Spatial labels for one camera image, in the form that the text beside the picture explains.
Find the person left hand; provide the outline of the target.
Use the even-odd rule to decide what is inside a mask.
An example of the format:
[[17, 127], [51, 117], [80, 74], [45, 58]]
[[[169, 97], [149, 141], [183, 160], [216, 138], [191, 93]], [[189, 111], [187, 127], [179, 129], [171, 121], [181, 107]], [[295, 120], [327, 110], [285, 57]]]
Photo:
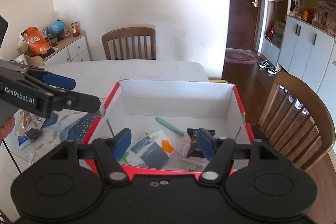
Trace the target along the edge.
[[15, 119], [11, 117], [5, 122], [4, 126], [0, 128], [0, 140], [5, 139], [12, 132], [14, 126]]

